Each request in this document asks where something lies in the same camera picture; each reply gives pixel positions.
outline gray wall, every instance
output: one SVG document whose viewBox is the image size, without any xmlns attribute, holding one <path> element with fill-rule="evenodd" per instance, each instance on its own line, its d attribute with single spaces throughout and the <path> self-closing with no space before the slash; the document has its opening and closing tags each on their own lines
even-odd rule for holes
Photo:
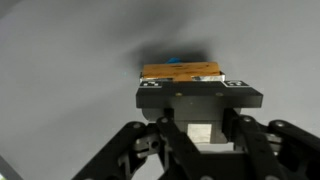
<svg viewBox="0 0 320 180">
<path fill-rule="evenodd" d="M 176 54 L 217 61 L 264 93 L 263 108 L 244 113 L 320 136 L 318 0 L 4 4 L 0 154 L 26 180 L 70 179 L 126 122 L 144 121 L 141 64 Z M 136 179 L 161 173 L 151 159 Z"/>
</svg>

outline white label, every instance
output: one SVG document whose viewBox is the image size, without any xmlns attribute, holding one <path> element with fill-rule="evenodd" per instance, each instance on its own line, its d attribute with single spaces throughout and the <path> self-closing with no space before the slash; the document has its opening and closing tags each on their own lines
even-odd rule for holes
<svg viewBox="0 0 320 180">
<path fill-rule="evenodd" d="M 193 143 L 210 143 L 211 124 L 188 124 L 188 136 Z"/>
</svg>

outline orange block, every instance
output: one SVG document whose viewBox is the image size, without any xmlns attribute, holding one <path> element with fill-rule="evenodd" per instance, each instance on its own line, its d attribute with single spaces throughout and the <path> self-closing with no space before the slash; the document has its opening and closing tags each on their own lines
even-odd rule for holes
<svg viewBox="0 0 320 180">
<path fill-rule="evenodd" d="M 220 69 L 216 62 L 197 62 L 181 64 L 144 65 L 144 78 L 173 78 L 173 81 L 192 81 L 196 76 L 219 76 Z"/>
</svg>

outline wooden block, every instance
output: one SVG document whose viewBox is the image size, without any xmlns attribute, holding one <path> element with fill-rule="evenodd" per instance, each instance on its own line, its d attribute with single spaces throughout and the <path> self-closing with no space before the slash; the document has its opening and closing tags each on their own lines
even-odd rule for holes
<svg viewBox="0 0 320 180">
<path fill-rule="evenodd" d="M 192 81 L 195 76 L 219 76 L 216 62 L 144 65 L 144 78 L 173 78 L 174 81 Z"/>
</svg>

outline blue object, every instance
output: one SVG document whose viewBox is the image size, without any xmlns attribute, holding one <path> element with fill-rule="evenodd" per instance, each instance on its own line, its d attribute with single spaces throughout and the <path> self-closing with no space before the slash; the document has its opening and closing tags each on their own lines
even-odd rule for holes
<svg viewBox="0 0 320 180">
<path fill-rule="evenodd" d="M 181 63 L 179 58 L 170 58 L 166 64 L 175 64 L 175 63 Z"/>
</svg>

